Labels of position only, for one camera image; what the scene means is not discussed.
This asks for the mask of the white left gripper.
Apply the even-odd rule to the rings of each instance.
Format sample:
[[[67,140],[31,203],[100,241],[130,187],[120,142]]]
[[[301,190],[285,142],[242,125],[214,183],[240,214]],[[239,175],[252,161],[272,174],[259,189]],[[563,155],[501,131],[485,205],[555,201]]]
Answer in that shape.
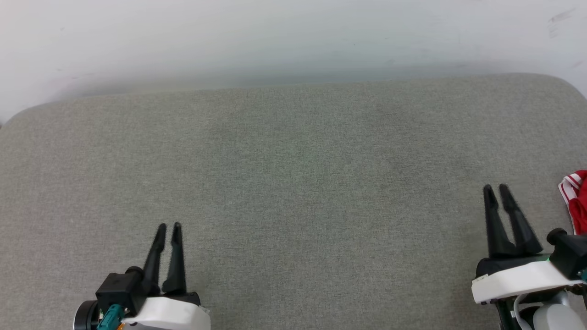
[[[134,317],[125,317],[124,330],[211,330],[209,311],[195,291],[187,292],[182,225],[174,223],[168,275],[159,287],[160,255],[167,226],[159,225],[144,265],[143,286],[147,298]]]

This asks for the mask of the red and white garment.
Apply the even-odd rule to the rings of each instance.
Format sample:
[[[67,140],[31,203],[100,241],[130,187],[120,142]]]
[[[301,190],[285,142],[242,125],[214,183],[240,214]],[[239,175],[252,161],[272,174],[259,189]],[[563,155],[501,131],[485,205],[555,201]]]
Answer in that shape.
[[[574,234],[587,234],[587,170],[565,176],[558,188],[570,214]]]

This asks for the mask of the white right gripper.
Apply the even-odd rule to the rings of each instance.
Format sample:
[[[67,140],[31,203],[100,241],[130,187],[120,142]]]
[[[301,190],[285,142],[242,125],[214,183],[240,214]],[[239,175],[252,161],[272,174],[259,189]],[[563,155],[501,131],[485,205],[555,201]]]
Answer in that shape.
[[[476,304],[492,303],[518,295],[576,285],[549,261],[534,230],[520,209],[509,186],[499,185],[503,209],[509,216],[515,246],[508,239],[499,216],[499,204],[491,185],[483,188],[487,247],[490,258],[476,266],[471,291]]]

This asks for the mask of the grey fabric sofa cushion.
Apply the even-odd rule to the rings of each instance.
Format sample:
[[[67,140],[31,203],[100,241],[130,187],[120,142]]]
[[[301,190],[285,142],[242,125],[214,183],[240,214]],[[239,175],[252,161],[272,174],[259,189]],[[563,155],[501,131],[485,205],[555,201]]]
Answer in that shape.
[[[46,103],[0,129],[0,330],[72,330],[176,222],[213,330],[498,330],[483,186],[550,251],[581,169],[587,97],[544,75]]]

